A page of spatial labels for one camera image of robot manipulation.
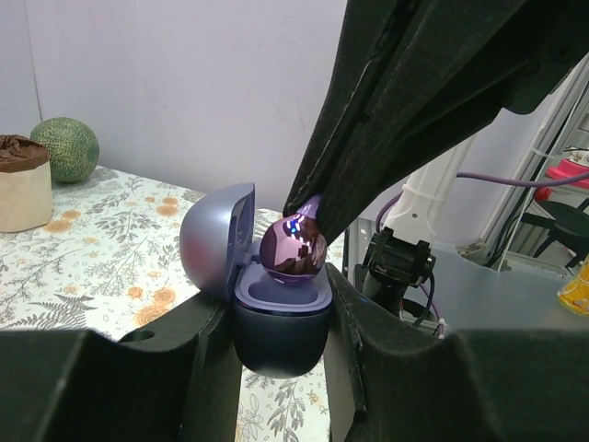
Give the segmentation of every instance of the red object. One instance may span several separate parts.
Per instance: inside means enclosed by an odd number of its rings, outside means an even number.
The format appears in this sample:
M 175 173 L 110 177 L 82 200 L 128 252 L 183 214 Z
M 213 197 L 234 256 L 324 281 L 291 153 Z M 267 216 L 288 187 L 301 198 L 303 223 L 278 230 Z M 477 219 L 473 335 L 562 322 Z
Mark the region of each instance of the red object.
M 540 187 L 534 192 L 534 199 L 536 201 L 546 201 L 550 194 L 552 193 L 552 189 L 548 187 Z
M 563 178 L 576 177 L 581 173 L 585 173 L 589 168 L 573 163 L 568 159 L 563 159 L 556 168 L 549 168 L 546 174 L 553 180 L 561 180 Z M 569 184 L 570 186 L 580 187 L 581 189 L 589 190 L 589 180 L 576 181 Z

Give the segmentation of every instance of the purple ornament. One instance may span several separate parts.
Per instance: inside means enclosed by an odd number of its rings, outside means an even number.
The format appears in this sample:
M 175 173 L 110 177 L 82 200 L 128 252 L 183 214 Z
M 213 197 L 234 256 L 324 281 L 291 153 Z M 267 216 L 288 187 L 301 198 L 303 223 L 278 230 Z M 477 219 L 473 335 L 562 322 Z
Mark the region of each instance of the purple ornament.
M 327 255 L 328 245 L 316 221 L 321 197 L 316 195 L 296 214 L 272 224 L 260 244 L 260 262 L 276 281 L 288 285 L 313 279 Z

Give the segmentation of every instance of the black chair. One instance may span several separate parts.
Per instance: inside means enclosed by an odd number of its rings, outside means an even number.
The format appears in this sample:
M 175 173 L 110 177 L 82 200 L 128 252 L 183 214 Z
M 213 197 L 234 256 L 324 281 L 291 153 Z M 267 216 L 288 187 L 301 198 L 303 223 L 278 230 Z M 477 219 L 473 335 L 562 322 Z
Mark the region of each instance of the black chair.
M 558 241 L 575 253 L 565 267 L 574 267 L 583 261 L 589 254 L 589 215 L 584 212 L 589 206 L 589 199 L 585 199 L 579 207 L 555 201 L 542 201 L 538 205 L 554 220 L 550 220 L 549 226 L 543 226 L 549 229 L 549 237 L 537 248 L 534 258 L 540 256 L 554 241 Z

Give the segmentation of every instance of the earbud case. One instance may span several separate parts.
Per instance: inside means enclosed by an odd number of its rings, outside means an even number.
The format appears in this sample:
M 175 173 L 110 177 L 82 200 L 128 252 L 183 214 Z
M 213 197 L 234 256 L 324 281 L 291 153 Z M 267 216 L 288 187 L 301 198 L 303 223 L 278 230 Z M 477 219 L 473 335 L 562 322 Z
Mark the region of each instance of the earbud case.
M 253 240 L 254 210 L 251 183 L 204 196 L 182 221 L 180 258 L 203 294 L 231 304 L 244 366 L 273 378 L 301 376 L 317 364 L 327 341 L 329 280 L 325 267 L 300 285 L 270 277 L 260 264 L 260 240 Z

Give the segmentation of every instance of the round green fruit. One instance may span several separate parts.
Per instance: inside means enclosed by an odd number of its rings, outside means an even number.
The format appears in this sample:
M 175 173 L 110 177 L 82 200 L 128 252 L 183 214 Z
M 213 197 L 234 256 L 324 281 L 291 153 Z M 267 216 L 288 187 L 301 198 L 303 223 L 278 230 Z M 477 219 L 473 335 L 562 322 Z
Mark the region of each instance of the round green fruit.
M 52 179 L 57 182 L 85 180 L 98 164 L 100 148 L 92 130 L 73 118 L 51 118 L 38 124 L 30 139 L 49 150 Z

